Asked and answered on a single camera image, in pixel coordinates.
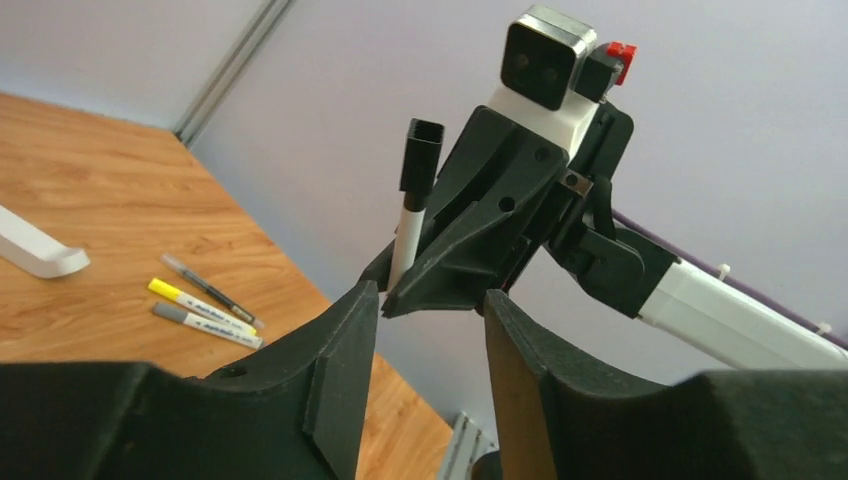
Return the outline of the white marker grey tip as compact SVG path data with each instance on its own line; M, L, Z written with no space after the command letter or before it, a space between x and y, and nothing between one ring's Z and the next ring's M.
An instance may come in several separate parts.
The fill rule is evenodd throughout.
M176 324L181 324L254 350L258 350L265 345L265 341L255 334L246 333L236 327L210 320L170 304L157 302L152 307L152 313Z

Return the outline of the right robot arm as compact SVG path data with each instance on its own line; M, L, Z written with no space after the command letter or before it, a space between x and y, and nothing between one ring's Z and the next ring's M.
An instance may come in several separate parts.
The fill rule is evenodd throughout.
M558 112L476 108L419 214L403 276L390 281L391 249L363 271L386 292L385 314L480 309L545 250L588 296L731 367L845 369L843 341L614 211L633 129L625 112L583 99Z

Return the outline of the white marker yellow tip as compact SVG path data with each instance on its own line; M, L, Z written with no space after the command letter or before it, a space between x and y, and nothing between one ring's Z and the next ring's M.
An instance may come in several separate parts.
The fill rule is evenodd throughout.
M256 335L257 330L246 323L243 320L240 320L233 315L225 313L223 310L220 310L188 293L183 292L182 290L174 287L159 278L153 278L148 283L147 288L166 298L178 305L188 308L192 312L205 317L209 320L216 321L223 325L233 327L243 333Z

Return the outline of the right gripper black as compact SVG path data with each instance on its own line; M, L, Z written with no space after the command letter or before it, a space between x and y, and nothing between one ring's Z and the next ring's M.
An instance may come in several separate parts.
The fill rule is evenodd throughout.
M436 176L415 261L383 314L477 308L545 249L590 297L635 309L635 235L614 224L611 179L634 131L605 104L577 157L477 107Z

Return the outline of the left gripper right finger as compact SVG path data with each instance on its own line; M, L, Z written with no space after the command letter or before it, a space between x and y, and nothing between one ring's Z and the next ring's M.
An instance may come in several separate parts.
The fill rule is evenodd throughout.
M535 322L483 304L500 479L843 479L847 375L714 370L639 378Z

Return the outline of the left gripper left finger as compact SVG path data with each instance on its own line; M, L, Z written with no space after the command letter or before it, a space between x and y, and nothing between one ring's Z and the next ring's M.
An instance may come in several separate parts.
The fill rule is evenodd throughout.
M378 287L204 378L145 362L5 363L5 479L352 479Z

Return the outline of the black pen cap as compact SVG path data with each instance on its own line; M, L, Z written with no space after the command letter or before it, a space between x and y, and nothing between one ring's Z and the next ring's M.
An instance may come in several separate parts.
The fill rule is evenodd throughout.
M399 184L407 211L421 212L426 208L436 177L444 132L445 128L440 123L419 118L410 120Z

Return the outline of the white marker teal tip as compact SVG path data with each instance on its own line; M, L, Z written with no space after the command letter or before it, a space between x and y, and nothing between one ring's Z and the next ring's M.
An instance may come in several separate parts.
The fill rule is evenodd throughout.
M405 192L400 220L396 229L387 291L391 292L413 265L421 237L427 196Z

